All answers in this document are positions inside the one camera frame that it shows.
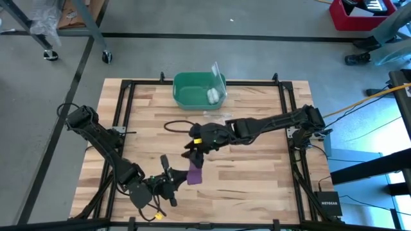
black shoe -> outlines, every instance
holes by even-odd
[[[365,40],[354,41],[353,45],[366,51],[373,51],[381,47],[381,44],[374,38],[374,36],[368,37]]]
[[[360,55],[347,55],[345,57],[345,64],[347,65],[360,65],[360,64],[368,64],[371,60],[370,54],[364,53]]]

yellow cable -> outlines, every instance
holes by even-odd
[[[398,87],[393,87],[393,88],[391,88],[391,89],[381,91],[381,92],[379,92],[379,93],[377,93],[377,94],[373,94],[372,96],[369,96],[369,97],[367,97],[367,98],[365,98],[365,99],[363,99],[363,100],[361,100],[361,101],[358,101],[358,102],[354,103],[353,105],[349,105],[348,107],[345,107],[345,108],[343,108],[343,109],[341,109],[341,110],[338,110],[338,111],[333,112],[333,113],[331,113],[331,114],[325,115],[323,118],[327,118],[327,117],[329,117],[329,116],[332,116],[332,115],[338,114],[338,113],[340,113],[340,112],[343,112],[343,111],[345,111],[345,110],[347,110],[347,109],[353,108],[353,107],[355,107],[356,105],[359,105],[359,104],[361,104],[361,103],[364,103],[365,101],[370,100],[370,99],[372,99],[372,98],[375,98],[375,97],[378,97],[378,96],[382,96],[382,95],[384,95],[384,94],[388,94],[388,93],[394,92],[394,91],[396,91],[396,90],[404,89],[404,88],[406,88],[406,87],[411,87],[411,83],[404,84],[404,85],[401,85],[401,86],[398,86]]]

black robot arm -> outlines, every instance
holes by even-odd
[[[317,108],[304,105],[293,112],[274,115],[263,119],[243,118],[232,119],[225,125],[207,123],[194,124],[189,135],[193,140],[184,148],[189,151],[182,154],[190,159],[198,168],[204,163],[204,153],[218,151],[226,145],[249,145],[265,132],[271,132],[291,126],[298,129],[292,134],[291,146],[295,149],[304,149],[310,145],[310,137],[325,127],[324,120]]]
[[[186,180],[187,171],[178,171],[169,167],[166,155],[161,156],[164,173],[145,178],[144,171],[136,163],[121,158],[118,148],[124,144],[124,134],[115,129],[105,129],[98,123],[98,114],[87,106],[82,106],[69,114],[66,119],[68,130],[81,135],[103,156],[112,167],[114,183],[123,192],[129,191],[132,203],[142,209],[153,196],[170,200],[171,206],[177,206],[174,196],[180,184]]]

yellow marker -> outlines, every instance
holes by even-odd
[[[156,218],[156,219],[162,219],[162,215],[161,215],[161,213],[156,213],[156,215],[154,215],[154,217]]]
[[[194,139],[194,144],[201,144],[203,140],[201,138]]]

caster wheel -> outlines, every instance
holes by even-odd
[[[111,60],[113,59],[113,55],[111,54],[110,51],[103,51],[103,55],[101,56],[101,59],[106,64],[111,64]]]
[[[56,61],[56,60],[58,60],[58,54],[57,54],[56,51],[52,51],[52,55],[51,55],[51,57],[50,57],[50,56],[49,56],[49,53],[45,51],[45,52],[43,53],[43,58],[44,58],[45,60],[49,60],[49,61]]]

